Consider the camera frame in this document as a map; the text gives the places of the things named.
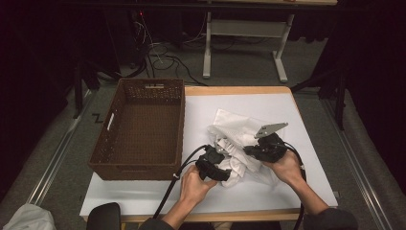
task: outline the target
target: black sleeve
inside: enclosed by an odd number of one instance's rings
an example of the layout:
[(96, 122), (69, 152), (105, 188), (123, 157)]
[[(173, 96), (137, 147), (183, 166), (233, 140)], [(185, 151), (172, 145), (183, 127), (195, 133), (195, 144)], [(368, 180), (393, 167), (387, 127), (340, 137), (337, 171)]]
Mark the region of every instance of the black sleeve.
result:
[(173, 228), (160, 219), (149, 218), (141, 225), (139, 230), (173, 230)]
[(304, 230), (356, 230), (355, 216), (340, 209), (329, 208), (319, 215), (304, 215)]

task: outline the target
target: gray carpet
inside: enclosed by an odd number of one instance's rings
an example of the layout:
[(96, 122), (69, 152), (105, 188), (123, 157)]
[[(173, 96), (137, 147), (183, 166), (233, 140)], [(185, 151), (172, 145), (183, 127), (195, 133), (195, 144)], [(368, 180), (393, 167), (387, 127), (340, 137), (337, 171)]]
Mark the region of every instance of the gray carpet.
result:
[[(185, 46), (184, 49), (177, 50), (170, 46), (168, 48), (158, 46), (151, 54), (160, 55), (161, 60), (156, 57), (151, 58), (152, 61), (158, 60), (155, 62), (157, 68), (165, 69), (155, 70), (157, 78), (178, 77), (185, 81), (192, 81), (184, 66), (176, 67), (176, 63), (171, 65), (171, 60), (162, 58), (164, 52), (167, 52), (167, 55), (177, 55), (188, 66), (192, 76), (208, 85), (281, 85), (276, 77), (269, 49), (276, 44), (277, 41), (274, 39), (258, 44), (241, 42), (227, 50), (221, 50), (229, 46), (227, 41), (216, 43), (214, 45), (216, 50), (213, 51), (212, 57), (212, 78), (209, 80), (202, 80), (200, 77), (203, 62), (202, 47)], [(324, 44), (324, 42), (306, 44), (302, 40), (288, 42), (282, 56), (289, 78), (289, 83), (285, 85), (295, 85), (310, 76)], [(151, 76), (152, 71), (150, 67), (148, 69)], [(146, 76), (147, 73), (144, 72), (140, 78)], [(101, 120), (103, 119), (114, 93), (114, 87), (114, 84), (104, 83), (102, 88), (95, 92), (94, 101), (84, 112), (67, 148), (63, 163), (41, 203), (41, 207), (53, 214), (56, 229), (85, 229), (85, 222), (79, 217), (79, 210), (92, 173), (86, 163), (101, 128), (100, 123), (95, 123), (96, 116), (93, 114), (100, 114)], [(339, 207), (355, 214), (360, 224), (359, 229), (379, 229), (352, 173), (335, 124), (326, 111), (324, 106), (326, 102), (318, 99), (315, 90), (317, 89), (298, 93), (295, 95), (295, 100), (331, 187), (339, 194)], [(23, 171), (0, 204), (1, 226), (6, 224), (17, 208), (27, 201), (33, 187), (46, 170), (63, 133), (71, 124), (74, 114), (72, 94), (68, 100), (69, 105), (48, 127)], [(356, 150), (357, 157), (362, 162), (363, 169), (371, 180), (385, 213), (390, 216), (393, 229), (406, 229), (405, 220), (401, 217), (406, 213), (405, 197), (368, 138), (350, 97), (347, 97), (347, 100), (344, 134), (349, 137), (351, 146)], [(283, 230), (291, 229), (292, 226), (293, 222), (282, 223)]]

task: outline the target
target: brown wicker basket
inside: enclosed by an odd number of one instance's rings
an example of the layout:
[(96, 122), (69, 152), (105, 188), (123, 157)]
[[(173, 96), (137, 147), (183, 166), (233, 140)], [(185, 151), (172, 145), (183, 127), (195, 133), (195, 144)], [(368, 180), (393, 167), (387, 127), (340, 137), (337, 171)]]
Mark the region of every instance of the brown wicker basket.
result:
[(184, 120), (182, 80), (121, 79), (88, 165), (103, 180), (171, 180)]

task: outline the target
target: white metal frame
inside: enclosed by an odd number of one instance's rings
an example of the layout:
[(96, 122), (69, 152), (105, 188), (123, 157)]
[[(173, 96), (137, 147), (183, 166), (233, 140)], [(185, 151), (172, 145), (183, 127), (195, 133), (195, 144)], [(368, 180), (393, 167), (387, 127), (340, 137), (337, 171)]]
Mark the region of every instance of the white metal frame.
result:
[(207, 12), (206, 29), (206, 49), (203, 63), (203, 79), (209, 79), (212, 67), (212, 35), (243, 35), (259, 37), (280, 37), (281, 45), (278, 51), (272, 52), (278, 75), (281, 82), (287, 82), (287, 76), (282, 64), (282, 53), (287, 37), (292, 27), (294, 14), (290, 14), (286, 22), (263, 22), (263, 21), (243, 21), (243, 20), (214, 20), (212, 13)]

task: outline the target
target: white table surface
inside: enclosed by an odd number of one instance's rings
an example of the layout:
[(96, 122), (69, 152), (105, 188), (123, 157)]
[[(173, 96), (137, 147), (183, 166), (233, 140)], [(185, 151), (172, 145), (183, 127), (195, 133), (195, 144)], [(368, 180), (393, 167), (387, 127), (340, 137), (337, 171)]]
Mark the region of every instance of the white table surface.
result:
[[(213, 123), (219, 108), (267, 121), (269, 124), (289, 123), (285, 127), (283, 140), (294, 146), (301, 155), (307, 183), (328, 206), (337, 206), (326, 174), (290, 93), (187, 96), (183, 159), (196, 148), (213, 144), (210, 142), (207, 126)], [(149, 217), (155, 213), (168, 185), (169, 181), (103, 181), (93, 173), (80, 215), (86, 219), (93, 208), (104, 203), (117, 202), (120, 204), (122, 216)], [(166, 213), (179, 197), (179, 185), (180, 181), (174, 186), (161, 214)], [(300, 200), (286, 184), (279, 181), (276, 185), (269, 186), (258, 182), (247, 173), (234, 187), (224, 188), (220, 184), (216, 185), (192, 213), (220, 214), (291, 210), (299, 207)]]

